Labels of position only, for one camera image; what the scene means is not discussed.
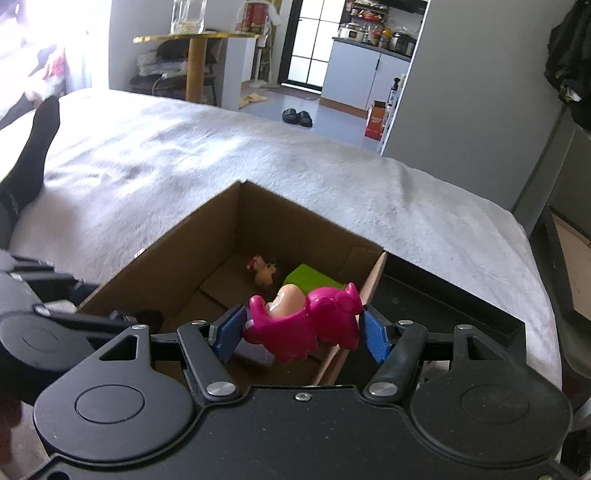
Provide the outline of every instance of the red box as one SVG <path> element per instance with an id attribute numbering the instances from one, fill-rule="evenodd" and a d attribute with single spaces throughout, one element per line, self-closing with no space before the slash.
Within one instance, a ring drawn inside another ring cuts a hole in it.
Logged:
<path id="1" fill-rule="evenodd" d="M 369 108 L 368 121 L 365 125 L 365 136 L 373 138 L 374 140 L 381 140 L 384 131 L 382 122 L 386 114 L 385 102 L 374 102 L 373 106 Z"/>

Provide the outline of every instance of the toy figure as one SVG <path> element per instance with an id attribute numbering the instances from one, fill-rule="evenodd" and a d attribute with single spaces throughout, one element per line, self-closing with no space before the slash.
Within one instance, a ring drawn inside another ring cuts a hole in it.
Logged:
<path id="1" fill-rule="evenodd" d="M 277 298 L 265 305 L 259 295 L 249 302 L 252 320 L 243 331 L 249 343 L 262 343 L 281 362 L 305 360 L 318 341 L 355 350 L 359 345 L 356 315 L 363 311 L 352 283 L 344 290 L 320 287 L 303 296 L 292 284 L 281 287 Z"/>
<path id="2" fill-rule="evenodd" d="M 248 343 L 262 343 L 280 362 L 306 360 L 308 352 L 318 348 L 316 327 L 306 312 L 306 302 L 307 299 L 304 299 L 304 306 L 298 312 L 272 318 L 265 300 L 259 295 L 251 297 L 252 320 L 246 323 L 243 338 Z"/>
<path id="3" fill-rule="evenodd" d="M 348 350 L 359 346 L 359 326 L 356 315 L 363 303 L 352 283 L 344 290 L 320 287 L 308 293 L 308 315 L 316 324 L 318 340 L 340 345 Z"/>
<path id="4" fill-rule="evenodd" d="M 273 275 L 277 272 L 275 264 L 267 263 L 260 255 L 252 257 L 246 265 L 247 270 L 254 270 L 255 284 L 259 287 L 270 287 L 273 285 Z"/>

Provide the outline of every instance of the round table top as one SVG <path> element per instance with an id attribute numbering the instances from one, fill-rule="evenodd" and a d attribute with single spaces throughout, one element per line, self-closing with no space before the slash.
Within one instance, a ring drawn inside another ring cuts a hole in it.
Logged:
<path id="1" fill-rule="evenodd" d="M 181 40 L 184 38 L 259 38 L 260 35 L 255 33 L 240 33 L 240 32 L 216 32 L 203 31 L 201 33 L 179 33 L 167 35 L 148 35 L 146 37 L 135 37 L 134 43 L 145 43 L 156 40 Z"/>

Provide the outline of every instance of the black jacket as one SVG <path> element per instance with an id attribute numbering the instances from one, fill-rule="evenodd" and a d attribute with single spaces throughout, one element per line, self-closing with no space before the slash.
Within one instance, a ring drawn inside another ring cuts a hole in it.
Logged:
<path id="1" fill-rule="evenodd" d="M 577 0 L 564 21 L 550 34 L 546 79 L 571 107 L 573 119 L 591 128 L 591 1 Z M 567 88 L 582 100 L 573 102 Z"/>

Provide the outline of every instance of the foot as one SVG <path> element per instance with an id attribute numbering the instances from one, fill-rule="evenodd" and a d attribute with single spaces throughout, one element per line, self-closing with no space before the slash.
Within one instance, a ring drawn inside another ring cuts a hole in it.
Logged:
<path id="1" fill-rule="evenodd" d="M 60 104 L 56 97 L 50 96 L 35 112 L 29 139 L 16 164 L 0 183 L 0 189 L 11 197 L 17 217 L 41 191 L 47 151 L 59 128 Z"/>

